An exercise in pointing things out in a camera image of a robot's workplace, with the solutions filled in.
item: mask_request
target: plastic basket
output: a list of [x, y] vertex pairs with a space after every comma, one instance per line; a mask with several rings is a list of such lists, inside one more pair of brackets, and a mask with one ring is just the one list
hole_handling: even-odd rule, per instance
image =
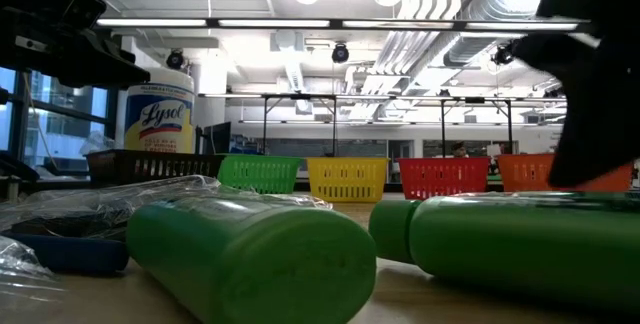
[[[498, 166], [504, 191], [562, 190], [547, 184], [554, 154], [500, 155]], [[632, 164], [624, 165], [609, 174], [592, 180], [571, 191], [625, 192], [631, 186]]]
[[307, 158], [311, 195], [328, 202], [382, 199], [387, 158]]
[[301, 161], [300, 158], [228, 154], [218, 180], [224, 185], [260, 194], [291, 194]]
[[489, 157], [398, 159], [407, 199], [484, 192]]
[[116, 185], [194, 174], [216, 177], [222, 159], [216, 155], [119, 149], [87, 154], [91, 181]]

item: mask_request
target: plastic bag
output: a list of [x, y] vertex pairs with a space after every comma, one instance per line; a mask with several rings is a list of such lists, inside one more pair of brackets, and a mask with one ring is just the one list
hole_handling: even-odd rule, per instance
[[331, 209], [330, 204], [309, 196], [260, 195], [223, 186], [214, 178], [193, 175], [106, 189], [38, 192], [19, 204], [0, 209], [0, 231], [124, 241], [127, 222], [142, 205], [212, 195]]
[[0, 313], [29, 313], [61, 301], [64, 290], [40, 266], [33, 250], [0, 236]]
[[92, 131], [85, 139], [82, 147], [80, 147], [80, 154], [87, 155], [93, 152], [118, 149], [119, 147], [115, 140], [107, 138], [102, 132]]

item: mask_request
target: yellow basket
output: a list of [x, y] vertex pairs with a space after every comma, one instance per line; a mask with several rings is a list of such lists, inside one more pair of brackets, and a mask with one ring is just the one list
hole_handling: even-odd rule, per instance
[[311, 195], [328, 202], [382, 199], [387, 158], [307, 158]]

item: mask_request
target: blue case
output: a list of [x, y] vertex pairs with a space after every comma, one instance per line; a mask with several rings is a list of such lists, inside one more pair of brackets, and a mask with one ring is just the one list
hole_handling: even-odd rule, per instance
[[129, 252], [123, 242], [3, 233], [32, 248], [40, 264], [52, 271], [110, 274], [124, 270]]

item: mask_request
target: table surface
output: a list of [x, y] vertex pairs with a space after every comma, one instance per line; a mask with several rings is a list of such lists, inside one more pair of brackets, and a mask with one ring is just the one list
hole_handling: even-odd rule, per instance
[[[371, 204], [336, 205], [366, 225]], [[5, 324], [180, 324], [197, 323], [185, 309], [135, 262], [116, 277], [65, 275], [63, 302], [39, 306], [25, 315], [3, 318]], [[551, 309], [443, 284], [417, 267], [378, 261], [375, 291], [349, 324], [413, 323], [588, 323], [586, 314]]]

